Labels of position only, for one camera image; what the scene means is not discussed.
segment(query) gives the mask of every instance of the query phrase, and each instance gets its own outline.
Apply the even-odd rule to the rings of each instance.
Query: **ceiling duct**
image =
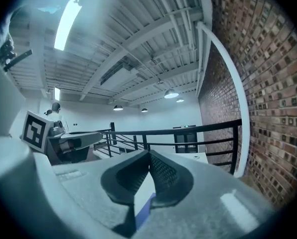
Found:
[[[130,68],[129,65],[123,63],[122,68],[108,78],[102,85],[101,88],[105,90],[112,90],[116,86],[124,82],[129,82],[137,77],[137,70]]]

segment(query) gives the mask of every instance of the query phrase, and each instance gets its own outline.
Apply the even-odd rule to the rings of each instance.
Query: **ceiling light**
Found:
[[[60,89],[54,88],[54,99],[60,101]]]
[[[113,110],[121,111],[121,110],[123,110],[123,107],[122,106],[114,106]]]
[[[67,3],[60,19],[57,34],[55,36],[54,48],[58,50],[64,50],[70,29],[80,9],[81,6],[77,3],[77,0],[70,0]]]
[[[178,93],[174,89],[169,89],[165,92],[164,97],[165,98],[176,98],[178,96]]]

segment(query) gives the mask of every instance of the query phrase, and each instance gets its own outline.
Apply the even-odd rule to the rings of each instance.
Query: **black metal railing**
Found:
[[[105,149],[108,153],[104,153],[103,150],[102,153],[109,155],[112,157],[111,153],[117,153],[110,149],[110,147],[116,147],[117,142],[121,142],[129,147],[134,148],[134,150],[139,149],[147,149],[150,150],[150,147],[152,145],[158,145],[158,146],[189,146],[189,145],[206,145],[206,144],[217,144],[222,142],[229,142],[233,141],[233,148],[230,150],[225,151],[218,151],[218,152],[209,152],[206,153],[206,156],[217,156],[217,155],[225,155],[225,154],[231,154],[232,153],[232,160],[228,162],[222,162],[222,163],[214,163],[213,165],[217,166],[223,166],[223,165],[231,165],[230,167],[230,173],[234,174],[235,168],[236,168],[236,162],[237,162],[237,153],[238,153],[238,126],[242,125],[242,120],[232,120],[228,122],[222,122],[217,124],[210,124],[210,125],[203,125],[203,126],[195,126],[195,127],[187,127],[187,128],[176,128],[176,129],[165,129],[165,130],[150,130],[150,131],[115,131],[114,123],[111,123],[111,129],[109,130],[100,130],[103,135],[105,135],[104,139],[106,140],[106,148],[101,147],[102,149]],[[198,133],[198,132],[207,132],[207,131],[215,131],[220,129],[226,129],[226,128],[232,128],[233,129],[233,137],[231,138],[225,138],[225,139],[219,139],[219,140],[211,140],[211,141],[202,141],[202,142],[187,142],[187,143],[158,143],[158,142],[148,142],[147,136],[148,135],[185,135],[189,133]],[[132,135],[133,140],[129,137],[126,137],[126,135]],[[137,141],[137,135],[141,135],[143,141],[138,142]]]
[[[112,150],[111,147],[118,148],[123,153],[134,151],[134,150],[144,149],[144,146],[141,143],[137,142],[136,135],[133,135],[133,140],[125,135],[122,135],[122,134],[121,135],[112,135],[112,134],[109,134],[108,132],[115,131],[114,122],[110,123],[110,127],[111,128],[109,128],[109,129],[102,129],[102,130],[97,131],[97,132],[102,132],[102,135],[103,135],[102,140],[103,141],[95,143],[93,145],[94,150],[97,150],[102,154],[112,157],[112,153],[115,153],[115,154],[121,154],[121,153]],[[118,146],[117,142],[120,142],[120,140],[117,140],[117,138],[120,140],[124,140],[126,143],[123,143],[123,145],[125,145],[125,146]]]

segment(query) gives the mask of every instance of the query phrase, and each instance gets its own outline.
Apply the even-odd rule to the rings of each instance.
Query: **door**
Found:
[[[174,134],[175,143],[187,143],[187,142],[197,142],[197,133],[187,133],[187,134]],[[175,153],[197,153],[197,145],[178,145],[175,146]]]

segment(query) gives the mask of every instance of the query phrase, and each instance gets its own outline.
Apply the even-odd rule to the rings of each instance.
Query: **brick wall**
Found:
[[[297,191],[296,29],[274,0],[212,2],[213,32],[237,67],[249,107],[251,141],[246,173],[264,196],[282,206]],[[204,124],[241,117],[231,76],[214,46],[199,102]],[[205,139],[231,134],[231,130],[205,133]],[[207,151],[224,150],[228,145],[210,145]]]

